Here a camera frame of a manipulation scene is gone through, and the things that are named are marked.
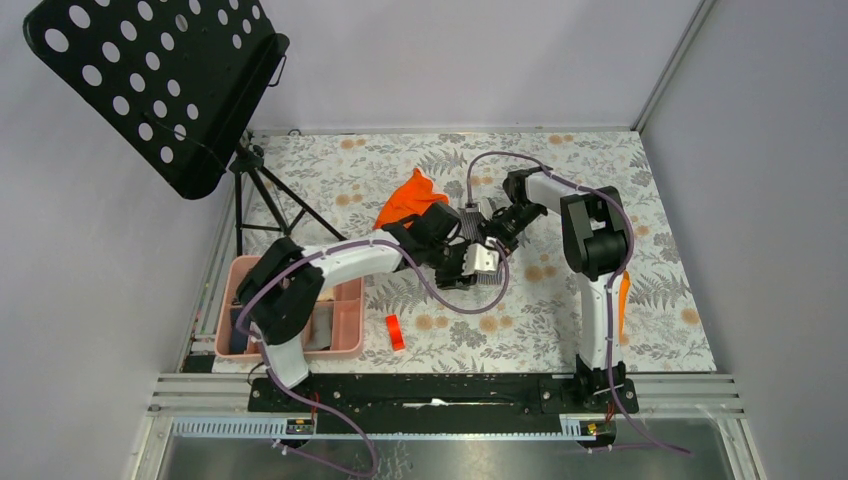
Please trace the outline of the orange underwear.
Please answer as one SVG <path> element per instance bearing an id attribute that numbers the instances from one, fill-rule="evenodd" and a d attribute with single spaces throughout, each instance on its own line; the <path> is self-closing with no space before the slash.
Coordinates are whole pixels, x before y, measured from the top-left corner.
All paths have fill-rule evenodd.
<path id="1" fill-rule="evenodd" d="M 414 218 L 423 215 L 436 203 L 449 203 L 449 198 L 437 192 L 433 180 L 419 168 L 414 168 L 411 177 L 398 187 L 377 215 L 374 229 L 400 223 L 408 227 Z"/>

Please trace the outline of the grey striped underwear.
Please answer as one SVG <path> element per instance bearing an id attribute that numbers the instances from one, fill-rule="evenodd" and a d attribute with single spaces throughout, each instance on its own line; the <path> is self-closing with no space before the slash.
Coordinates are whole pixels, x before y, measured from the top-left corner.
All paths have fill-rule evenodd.
<path id="1" fill-rule="evenodd" d="M 483 197 L 459 209 L 460 236 L 469 242 L 463 255 L 462 275 L 471 277 L 477 284 L 500 286 L 504 282 L 501 255 L 494 246 L 494 239 L 480 230 L 483 222 L 493 217 L 494 206 L 492 199 Z"/>

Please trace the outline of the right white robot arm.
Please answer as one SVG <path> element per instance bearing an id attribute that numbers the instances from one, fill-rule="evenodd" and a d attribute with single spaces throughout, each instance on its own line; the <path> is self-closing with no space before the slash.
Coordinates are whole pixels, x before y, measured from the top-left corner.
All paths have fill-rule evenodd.
<path id="1" fill-rule="evenodd" d="M 625 396 L 619 323 L 624 270 L 633 254 L 632 225 L 617 188 L 578 187 L 570 193 L 571 186 L 541 167 L 512 171 L 503 182 L 511 204 L 478 230 L 508 256 L 531 223 L 549 213 L 559 215 L 564 257 L 576 275 L 581 301 L 573 396 L 583 410 L 597 412 Z"/>

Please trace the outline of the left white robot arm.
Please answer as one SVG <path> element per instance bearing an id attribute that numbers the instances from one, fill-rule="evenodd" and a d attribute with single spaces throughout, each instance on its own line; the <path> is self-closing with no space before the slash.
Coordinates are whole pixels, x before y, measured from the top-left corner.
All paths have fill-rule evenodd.
<path id="1" fill-rule="evenodd" d="M 461 235 L 461 218 L 450 206 L 430 205 L 369 234 L 319 247 L 290 238 L 275 241 L 236 290 L 241 306 L 235 327 L 259 348 L 273 378 L 272 398 L 288 411 L 309 401 L 310 368 L 302 333 L 320 293 L 348 281 L 405 269 L 433 270 L 430 289 L 461 288 L 474 275 L 477 243 Z"/>

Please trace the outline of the floral tablecloth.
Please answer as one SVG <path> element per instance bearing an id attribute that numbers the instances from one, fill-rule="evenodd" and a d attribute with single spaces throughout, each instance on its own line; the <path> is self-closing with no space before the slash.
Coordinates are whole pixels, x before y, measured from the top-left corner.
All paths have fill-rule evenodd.
<path id="1" fill-rule="evenodd" d="M 548 165 L 561 177 L 620 192 L 635 253 L 625 337 L 631 372 L 715 369 L 689 280 L 640 136 L 635 132 L 257 135 L 266 166 L 329 222 L 304 219 L 303 246 L 369 233 L 390 195 L 419 168 L 452 206 L 468 197 L 507 204 L 509 171 Z M 399 319 L 395 352 L 386 317 Z M 559 218 L 534 222 L 510 259 L 506 294 L 477 285 L 432 299 L 411 271 L 365 281 L 364 343 L 353 359 L 311 361 L 315 373 L 570 372 L 581 329 L 576 276 L 567 266 Z"/>

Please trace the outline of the small red block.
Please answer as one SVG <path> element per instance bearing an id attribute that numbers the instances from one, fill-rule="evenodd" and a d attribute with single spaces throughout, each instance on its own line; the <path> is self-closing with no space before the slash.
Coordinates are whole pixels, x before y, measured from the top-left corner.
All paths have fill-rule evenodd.
<path id="1" fill-rule="evenodd" d="M 386 326 L 392 349 L 395 352 L 404 350 L 406 344 L 398 317 L 396 315 L 388 315 L 386 317 Z"/>

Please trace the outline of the pink divided storage tray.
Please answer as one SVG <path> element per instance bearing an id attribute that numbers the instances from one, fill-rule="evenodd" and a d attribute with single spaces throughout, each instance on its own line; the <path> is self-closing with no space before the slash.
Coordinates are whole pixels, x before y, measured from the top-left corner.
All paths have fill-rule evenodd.
<path id="1" fill-rule="evenodd" d="M 257 256 L 243 255 L 236 257 L 230 265 L 214 341 L 214 352 L 220 358 L 244 364 L 260 360 L 258 347 L 252 341 L 249 341 L 248 349 L 242 355 L 231 355 L 228 347 L 231 334 L 230 309 L 241 307 L 236 301 L 237 287 L 258 260 Z M 316 306 L 333 307 L 332 345 L 324 351 L 305 350 L 310 337 L 311 314 L 301 336 L 307 360 L 341 361 L 361 354 L 364 343 L 364 296 L 364 280 L 359 278 L 335 286 L 331 295 L 319 297 Z"/>

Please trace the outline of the grey rolled cloth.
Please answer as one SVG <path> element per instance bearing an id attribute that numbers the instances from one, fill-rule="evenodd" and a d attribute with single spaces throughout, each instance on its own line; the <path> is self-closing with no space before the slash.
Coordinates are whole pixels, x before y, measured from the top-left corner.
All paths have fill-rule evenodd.
<path id="1" fill-rule="evenodd" d="M 310 320 L 310 337 L 306 351 L 329 350 L 332 345 L 333 307 L 317 305 Z"/>

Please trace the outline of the blue rolled cloth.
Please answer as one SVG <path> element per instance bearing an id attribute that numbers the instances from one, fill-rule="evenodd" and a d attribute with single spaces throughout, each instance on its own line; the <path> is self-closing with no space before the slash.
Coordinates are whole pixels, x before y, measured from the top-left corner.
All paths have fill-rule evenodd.
<path id="1" fill-rule="evenodd" d="M 231 334 L 228 347 L 231 355 L 242 355 L 248 349 L 250 336 L 237 326 L 242 310 L 240 306 L 230 309 Z"/>

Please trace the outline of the black perforated music stand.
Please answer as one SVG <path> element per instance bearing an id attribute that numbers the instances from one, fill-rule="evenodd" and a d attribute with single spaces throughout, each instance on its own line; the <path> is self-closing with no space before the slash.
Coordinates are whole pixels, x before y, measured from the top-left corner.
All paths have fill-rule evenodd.
<path id="1" fill-rule="evenodd" d="M 186 200 L 212 194 L 289 38 L 258 1 L 42 1 L 31 51 Z"/>

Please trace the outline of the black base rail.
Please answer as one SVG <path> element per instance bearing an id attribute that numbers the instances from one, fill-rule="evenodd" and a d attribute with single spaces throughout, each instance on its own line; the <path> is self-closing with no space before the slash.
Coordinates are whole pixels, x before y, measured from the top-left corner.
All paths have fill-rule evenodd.
<path id="1" fill-rule="evenodd" d="M 592 394 L 572 375 L 312 374 L 283 393 L 267 378 L 251 383 L 251 413 L 303 414 L 320 434 L 347 434 L 347 415 L 367 434 L 560 434 L 562 416 L 602 421 L 614 404 L 608 388 Z"/>

